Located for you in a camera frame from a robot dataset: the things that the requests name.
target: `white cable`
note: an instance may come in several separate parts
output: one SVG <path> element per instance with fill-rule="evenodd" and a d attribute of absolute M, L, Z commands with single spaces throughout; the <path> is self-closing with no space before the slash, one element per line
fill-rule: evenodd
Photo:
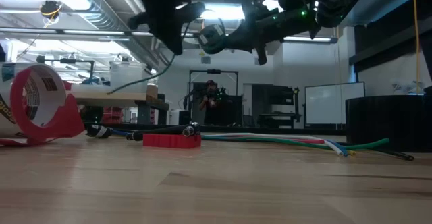
<path fill-rule="evenodd" d="M 268 138 L 278 138 L 278 137 L 284 137 L 284 138 L 291 138 L 291 139 L 299 139 L 299 140 L 323 140 L 324 144 L 326 144 L 328 147 L 330 147 L 332 150 L 336 152 L 337 155 L 342 156 L 344 155 L 342 151 L 336 147 L 331 142 L 328 142 L 324 139 L 314 137 L 314 136 L 298 136 L 298 135 L 279 135 L 279 134 L 255 134 L 255 133 L 226 133 L 226 134 L 218 134 L 218 135 L 208 135 L 208 136 L 214 136 L 214 137 L 226 137 L 226 136 L 252 136 L 252 137 L 268 137 Z"/>

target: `metal frame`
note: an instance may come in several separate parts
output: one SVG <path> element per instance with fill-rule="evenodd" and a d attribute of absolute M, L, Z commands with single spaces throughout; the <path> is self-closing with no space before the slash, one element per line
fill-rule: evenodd
<path fill-rule="evenodd" d="M 188 102 L 188 104 L 186 105 L 186 108 L 189 109 L 189 111 L 190 111 L 190 108 L 191 108 L 191 104 L 190 104 L 190 96 L 191 96 L 191 94 L 190 94 L 190 91 L 191 91 L 190 84 L 192 83 L 192 73 L 194 73 L 194 72 L 205 72 L 205 73 L 211 74 L 210 71 L 212 71 L 212 70 L 214 70 L 214 69 L 192 69 L 192 70 L 189 70 L 188 94 L 186 96 L 187 97 L 187 102 Z M 238 72 L 237 71 L 223 71 L 223 70 L 221 70 L 220 74 L 222 74 L 222 73 L 233 73 L 233 74 L 236 75 L 236 96 L 238 96 Z"/>
<path fill-rule="evenodd" d="M 58 62 L 60 62 L 61 63 L 61 60 L 60 59 L 44 59 L 44 61 L 58 61 Z M 94 72 L 95 72 L 95 61 L 93 61 L 93 60 L 88 60 L 88 61 L 75 61 L 75 63 L 76 62 L 80 62 L 80 63 L 90 63 L 90 78 L 89 79 L 93 79 L 93 74 L 94 74 Z"/>

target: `blue cable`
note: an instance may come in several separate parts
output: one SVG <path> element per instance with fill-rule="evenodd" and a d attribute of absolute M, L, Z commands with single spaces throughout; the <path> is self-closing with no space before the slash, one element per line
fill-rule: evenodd
<path fill-rule="evenodd" d="M 127 136 L 129 133 L 113 129 L 113 134 L 118 136 Z"/>
<path fill-rule="evenodd" d="M 345 147 L 341 146 L 339 143 L 334 142 L 333 140 L 326 140 L 330 143 L 332 143 L 333 145 L 335 145 L 340 151 L 342 151 L 342 153 L 344 154 L 344 157 L 348 156 L 348 151 L 345 149 Z"/>

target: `person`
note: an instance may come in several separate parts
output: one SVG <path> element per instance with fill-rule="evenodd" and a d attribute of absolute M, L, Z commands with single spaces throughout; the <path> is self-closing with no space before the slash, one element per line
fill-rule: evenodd
<path fill-rule="evenodd" d="M 214 81 L 209 80 L 206 82 L 207 93 L 203 97 L 200 110 L 205 109 L 205 125 L 219 125 L 220 118 L 222 116 L 221 105 L 216 101 L 216 99 L 212 96 L 217 91 L 217 85 Z"/>

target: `black container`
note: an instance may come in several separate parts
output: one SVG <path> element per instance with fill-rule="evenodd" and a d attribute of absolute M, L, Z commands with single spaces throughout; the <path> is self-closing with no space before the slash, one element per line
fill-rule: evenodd
<path fill-rule="evenodd" d="M 402 152 L 432 152 L 432 96 L 368 96 L 346 101 L 349 144 L 382 138 L 384 148 Z"/>

